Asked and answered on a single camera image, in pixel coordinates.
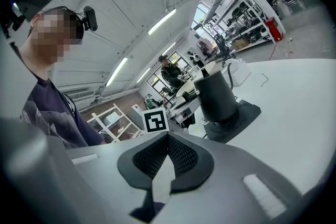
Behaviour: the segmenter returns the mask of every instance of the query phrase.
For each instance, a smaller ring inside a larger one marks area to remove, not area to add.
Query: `white device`
[[[223,77],[225,81],[230,85],[230,78],[227,72],[227,65],[229,64],[229,60],[225,62],[226,68],[222,71]],[[251,70],[248,68],[247,63],[238,62],[236,60],[232,60],[232,65],[230,66],[231,77],[233,81],[233,86],[240,86],[247,77],[251,74]]]

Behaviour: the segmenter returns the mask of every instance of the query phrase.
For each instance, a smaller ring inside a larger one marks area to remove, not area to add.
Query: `ceiling light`
[[[149,31],[148,34],[151,35],[156,29],[159,28],[160,25],[162,25],[166,20],[168,20],[174,13],[176,12],[176,8],[173,9],[171,12],[169,12],[166,16],[164,16],[159,22],[154,25]]]
[[[176,44],[176,42],[174,42],[167,50],[165,50],[164,53],[162,53],[162,55],[165,55],[166,52],[169,51],[175,44]]]
[[[127,58],[124,57],[124,59],[122,59],[121,63],[118,65],[117,69],[114,71],[114,73],[110,77],[109,81],[106,84],[106,87],[108,87],[111,84],[111,82],[114,80],[114,78],[116,77],[116,75],[118,74],[118,72],[120,71],[122,66],[126,63],[126,61],[127,61]]]
[[[149,72],[149,70],[151,70],[151,68],[146,70],[146,72],[140,77],[140,79],[138,79],[137,83],[139,83],[139,81]]]

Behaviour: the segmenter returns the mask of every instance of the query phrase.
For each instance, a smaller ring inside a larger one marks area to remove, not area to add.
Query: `red bin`
[[[282,40],[282,36],[277,28],[278,24],[277,22],[274,20],[274,17],[269,18],[265,24],[267,25],[271,35],[273,36],[275,41],[279,41]]]

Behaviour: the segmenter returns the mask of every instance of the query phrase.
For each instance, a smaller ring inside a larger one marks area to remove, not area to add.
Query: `gray floor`
[[[296,58],[336,59],[335,24],[324,6],[286,17],[282,23],[286,34],[282,41],[277,42],[274,52],[274,44],[268,42],[238,53],[237,58],[245,62]]]

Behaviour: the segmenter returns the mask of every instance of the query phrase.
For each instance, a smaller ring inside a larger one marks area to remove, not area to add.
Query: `man in dark jacket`
[[[165,81],[172,87],[172,91],[177,93],[179,88],[186,82],[182,76],[182,71],[176,65],[167,60],[167,56],[161,55],[159,57],[161,63],[161,75]]]

